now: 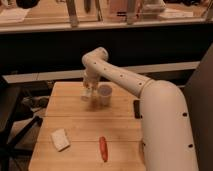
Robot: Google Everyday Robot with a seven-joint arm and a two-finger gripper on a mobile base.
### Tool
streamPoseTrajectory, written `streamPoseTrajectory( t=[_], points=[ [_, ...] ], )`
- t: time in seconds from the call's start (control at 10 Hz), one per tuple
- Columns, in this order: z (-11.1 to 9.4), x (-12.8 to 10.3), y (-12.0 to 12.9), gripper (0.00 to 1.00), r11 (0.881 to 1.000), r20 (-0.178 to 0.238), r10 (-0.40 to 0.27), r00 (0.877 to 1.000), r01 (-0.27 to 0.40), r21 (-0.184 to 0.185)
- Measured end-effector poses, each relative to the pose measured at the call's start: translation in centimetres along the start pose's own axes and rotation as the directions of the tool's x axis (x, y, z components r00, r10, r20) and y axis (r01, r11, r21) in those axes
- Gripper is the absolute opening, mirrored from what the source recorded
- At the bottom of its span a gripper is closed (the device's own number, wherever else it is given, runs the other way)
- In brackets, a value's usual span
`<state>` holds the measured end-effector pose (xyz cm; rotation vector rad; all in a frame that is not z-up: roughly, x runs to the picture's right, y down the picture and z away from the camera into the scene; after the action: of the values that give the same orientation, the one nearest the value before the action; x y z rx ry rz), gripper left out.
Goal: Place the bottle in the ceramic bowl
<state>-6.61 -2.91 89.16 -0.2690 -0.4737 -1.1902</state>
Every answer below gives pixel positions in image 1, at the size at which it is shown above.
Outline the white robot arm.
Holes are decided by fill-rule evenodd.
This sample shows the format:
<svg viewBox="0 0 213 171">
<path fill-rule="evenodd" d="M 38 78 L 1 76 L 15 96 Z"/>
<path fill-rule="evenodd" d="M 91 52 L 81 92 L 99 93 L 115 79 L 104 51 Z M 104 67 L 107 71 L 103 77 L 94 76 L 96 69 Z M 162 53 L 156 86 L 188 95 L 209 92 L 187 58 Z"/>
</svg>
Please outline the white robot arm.
<svg viewBox="0 0 213 171">
<path fill-rule="evenodd" d="M 146 171 L 199 171 L 185 96 L 173 83 L 155 80 L 108 62 L 98 47 L 82 57 L 83 85 L 96 89 L 104 77 L 139 99 Z"/>
</svg>

